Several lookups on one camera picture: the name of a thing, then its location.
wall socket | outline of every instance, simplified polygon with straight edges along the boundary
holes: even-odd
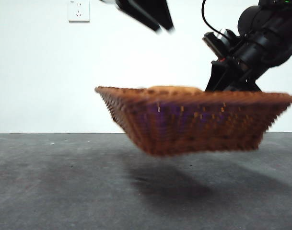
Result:
[[[67,16],[70,23],[89,22],[89,0],[76,0],[68,2]]]

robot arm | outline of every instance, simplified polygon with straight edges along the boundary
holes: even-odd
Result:
[[[202,16],[209,25],[203,13],[205,1]],[[116,0],[116,4],[154,31],[160,25],[173,28],[166,0]],[[292,0],[259,0],[258,6],[243,12],[238,31],[236,36],[226,30],[221,38],[205,34],[203,40],[218,57],[212,62],[206,91],[260,91],[256,80],[292,56]]]

white wall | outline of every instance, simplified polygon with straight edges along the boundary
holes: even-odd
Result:
[[[0,133],[121,132],[96,86],[189,85],[205,89],[216,57],[202,42],[210,31],[201,0],[169,0],[176,31],[159,35],[91,0],[90,23],[67,22],[68,0],[0,0]],[[208,0],[217,28],[237,31],[258,0]],[[292,58],[258,85],[292,94]],[[271,131],[292,131],[292,108]]]

brown basket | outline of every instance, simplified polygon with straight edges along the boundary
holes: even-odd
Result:
[[[142,150],[157,156],[256,150],[292,96],[264,92],[202,92],[196,88],[98,87],[113,120]]]

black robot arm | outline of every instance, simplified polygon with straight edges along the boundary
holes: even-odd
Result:
[[[206,91],[260,91],[256,80],[292,55],[292,1],[260,0],[243,12],[238,30],[227,30],[228,39],[205,34],[218,57]]]

